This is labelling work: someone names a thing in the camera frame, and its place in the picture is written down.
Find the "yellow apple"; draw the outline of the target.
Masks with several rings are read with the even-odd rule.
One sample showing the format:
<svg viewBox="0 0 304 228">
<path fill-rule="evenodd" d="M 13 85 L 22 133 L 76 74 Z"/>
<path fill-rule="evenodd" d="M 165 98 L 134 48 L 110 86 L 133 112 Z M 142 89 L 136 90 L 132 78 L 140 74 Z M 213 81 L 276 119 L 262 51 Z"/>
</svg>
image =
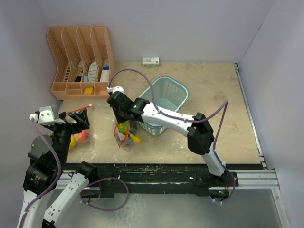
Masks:
<svg viewBox="0 0 304 228">
<path fill-rule="evenodd" d="M 69 149 L 73 149 L 74 147 L 76 146 L 76 140 L 74 138 L 74 136 L 72 135 L 71 136 L 71 142 L 70 142 L 70 145 L 69 145 Z"/>
</svg>

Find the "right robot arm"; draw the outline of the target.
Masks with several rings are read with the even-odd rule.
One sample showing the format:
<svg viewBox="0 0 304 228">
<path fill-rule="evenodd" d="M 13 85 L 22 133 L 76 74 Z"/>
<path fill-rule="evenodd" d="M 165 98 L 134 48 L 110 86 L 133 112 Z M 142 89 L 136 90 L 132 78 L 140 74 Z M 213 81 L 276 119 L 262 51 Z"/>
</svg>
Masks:
<svg viewBox="0 0 304 228">
<path fill-rule="evenodd" d="M 146 122 L 179 132 L 187 138 L 188 149 L 203 158 L 211 174 L 212 182 L 217 186 L 222 186 L 228 181 L 228 174 L 225 172 L 226 164 L 216 152 L 219 132 L 214 135 L 213 129 L 208 122 L 221 110 L 225 114 L 227 101 L 215 113 L 206 117 L 202 113 L 197 113 L 193 116 L 173 112 L 160 108 L 154 102 L 149 102 L 140 97 L 132 101 L 119 86 L 109 88 L 108 93 L 107 103 L 112 108 L 119 123 L 128 120 Z"/>
</svg>

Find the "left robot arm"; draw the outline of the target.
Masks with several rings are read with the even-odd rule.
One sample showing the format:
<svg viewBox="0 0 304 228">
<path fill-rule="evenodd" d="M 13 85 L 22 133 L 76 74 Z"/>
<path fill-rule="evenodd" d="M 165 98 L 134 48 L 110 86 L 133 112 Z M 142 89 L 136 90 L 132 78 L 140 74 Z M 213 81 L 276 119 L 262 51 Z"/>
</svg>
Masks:
<svg viewBox="0 0 304 228">
<path fill-rule="evenodd" d="M 85 161 L 74 171 L 71 180 L 51 204 L 57 183 L 67 162 L 71 137 L 90 128 L 87 108 L 59 113 L 53 107 L 41 107 L 29 116 L 38 134 L 28 153 L 30 166 L 23 182 L 23 206 L 19 228 L 57 228 L 76 196 L 86 186 L 97 183 L 97 167 Z"/>
</svg>

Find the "green custard apple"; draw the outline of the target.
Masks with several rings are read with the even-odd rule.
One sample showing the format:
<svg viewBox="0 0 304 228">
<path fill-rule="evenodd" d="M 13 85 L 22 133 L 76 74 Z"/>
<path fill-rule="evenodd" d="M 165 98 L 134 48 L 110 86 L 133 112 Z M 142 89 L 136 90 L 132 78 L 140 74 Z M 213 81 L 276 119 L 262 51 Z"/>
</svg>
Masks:
<svg viewBox="0 0 304 228">
<path fill-rule="evenodd" d="M 117 128 L 121 134 L 126 135 L 127 130 L 130 129 L 130 122 L 126 121 L 126 122 L 120 123 L 120 124 L 118 124 Z"/>
</svg>

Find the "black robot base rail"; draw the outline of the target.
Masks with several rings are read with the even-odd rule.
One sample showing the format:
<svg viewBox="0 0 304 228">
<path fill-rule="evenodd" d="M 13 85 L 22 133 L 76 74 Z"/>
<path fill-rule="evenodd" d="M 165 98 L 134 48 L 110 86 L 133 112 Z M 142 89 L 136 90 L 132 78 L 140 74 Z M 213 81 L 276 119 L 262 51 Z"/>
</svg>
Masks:
<svg viewBox="0 0 304 228">
<path fill-rule="evenodd" d="M 230 164 L 230 175 L 211 177 L 205 164 L 96 163 L 97 178 L 87 191 L 112 198 L 115 194 L 191 194 L 226 198 L 227 187 L 239 186 L 241 171 L 262 170 L 261 164 Z"/>
</svg>

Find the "peach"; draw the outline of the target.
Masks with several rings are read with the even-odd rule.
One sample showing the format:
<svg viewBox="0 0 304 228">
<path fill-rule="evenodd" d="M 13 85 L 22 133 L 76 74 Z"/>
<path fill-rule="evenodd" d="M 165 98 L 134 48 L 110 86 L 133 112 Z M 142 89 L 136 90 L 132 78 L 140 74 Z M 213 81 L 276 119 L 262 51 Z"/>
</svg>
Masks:
<svg viewBox="0 0 304 228">
<path fill-rule="evenodd" d="M 88 130 L 83 130 L 80 133 L 74 134 L 76 143 L 88 144 L 90 142 L 90 134 Z"/>
</svg>

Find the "yellow banana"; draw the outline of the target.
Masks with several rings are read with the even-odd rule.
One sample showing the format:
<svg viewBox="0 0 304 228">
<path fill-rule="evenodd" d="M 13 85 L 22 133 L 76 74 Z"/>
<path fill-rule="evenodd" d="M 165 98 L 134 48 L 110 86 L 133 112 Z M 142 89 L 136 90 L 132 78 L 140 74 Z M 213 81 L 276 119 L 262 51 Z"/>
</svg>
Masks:
<svg viewBox="0 0 304 228">
<path fill-rule="evenodd" d="M 134 134 L 130 134 L 130 138 L 132 139 L 132 141 L 135 143 L 135 144 L 139 144 L 141 142 L 141 139 L 134 135 Z"/>
</svg>

